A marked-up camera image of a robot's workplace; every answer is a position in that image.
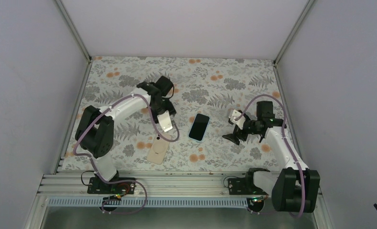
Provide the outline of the beige phone case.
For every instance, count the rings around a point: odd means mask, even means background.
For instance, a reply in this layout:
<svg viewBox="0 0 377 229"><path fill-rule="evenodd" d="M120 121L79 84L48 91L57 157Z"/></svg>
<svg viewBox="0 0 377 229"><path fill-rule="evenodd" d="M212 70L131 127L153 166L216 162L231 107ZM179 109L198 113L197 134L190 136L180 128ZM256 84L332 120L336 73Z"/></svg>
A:
<svg viewBox="0 0 377 229"><path fill-rule="evenodd" d="M164 140L159 135L154 139L152 146L147 155L147 160L151 163L160 165L162 164L166 152L168 151L170 142Z"/></svg>

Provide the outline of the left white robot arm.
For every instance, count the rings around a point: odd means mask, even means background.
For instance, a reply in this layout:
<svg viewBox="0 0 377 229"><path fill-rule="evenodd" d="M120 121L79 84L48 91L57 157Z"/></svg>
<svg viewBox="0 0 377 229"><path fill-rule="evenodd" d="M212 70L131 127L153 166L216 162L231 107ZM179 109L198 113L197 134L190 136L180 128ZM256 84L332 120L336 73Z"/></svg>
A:
<svg viewBox="0 0 377 229"><path fill-rule="evenodd" d="M161 76L156 82L141 82L127 96L101 108L88 106L82 113L76 129L76 145L73 153L78 155L80 146L84 152L81 156L89 158L94 176L87 184L89 194L115 194L122 188L129 193L135 185L135 179L120 178L119 172L112 162L109 153L114 141L114 125L117 120L123 120L140 109L147 108L153 127L160 125L158 136L173 142L165 135L173 129L171 117L176 110L167 94L174 90L172 81Z"/></svg>

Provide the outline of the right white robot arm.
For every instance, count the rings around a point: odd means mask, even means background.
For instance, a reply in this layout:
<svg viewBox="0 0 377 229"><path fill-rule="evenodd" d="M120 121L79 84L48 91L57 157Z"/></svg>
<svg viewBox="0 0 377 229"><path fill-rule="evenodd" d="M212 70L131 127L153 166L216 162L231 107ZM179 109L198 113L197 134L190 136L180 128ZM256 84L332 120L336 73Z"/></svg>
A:
<svg viewBox="0 0 377 229"><path fill-rule="evenodd" d="M285 121L276 118L273 107L271 101L257 102L255 120L241 110L231 111L228 122L234 125L234 131L223 138L238 146L247 141L249 135L259 135L260 141L274 153L280 173L250 168L245 177L228 180L229 193L270 196L276 211L312 213L316 207L320 175L302 161L287 137Z"/></svg>

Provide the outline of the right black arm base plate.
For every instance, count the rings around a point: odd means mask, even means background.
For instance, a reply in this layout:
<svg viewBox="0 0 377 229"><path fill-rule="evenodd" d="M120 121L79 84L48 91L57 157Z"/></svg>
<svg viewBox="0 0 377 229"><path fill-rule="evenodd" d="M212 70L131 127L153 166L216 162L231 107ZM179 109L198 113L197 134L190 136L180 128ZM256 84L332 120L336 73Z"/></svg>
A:
<svg viewBox="0 0 377 229"><path fill-rule="evenodd" d="M229 195L253 195L257 192L254 188L253 183L245 177L231 177L228 178L227 181Z"/></svg>

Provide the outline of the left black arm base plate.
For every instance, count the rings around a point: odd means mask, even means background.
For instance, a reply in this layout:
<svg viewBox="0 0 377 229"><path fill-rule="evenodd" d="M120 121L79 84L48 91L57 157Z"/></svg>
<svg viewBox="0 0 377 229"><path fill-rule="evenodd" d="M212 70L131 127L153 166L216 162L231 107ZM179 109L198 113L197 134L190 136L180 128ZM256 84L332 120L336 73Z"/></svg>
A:
<svg viewBox="0 0 377 229"><path fill-rule="evenodd" d="M106 195L132 195L136 185L136 179L132 177L120 177L115 181L121 180L117 184L106 184L98 177L91 177L89 180L88 194L106 194Z"/></svg>

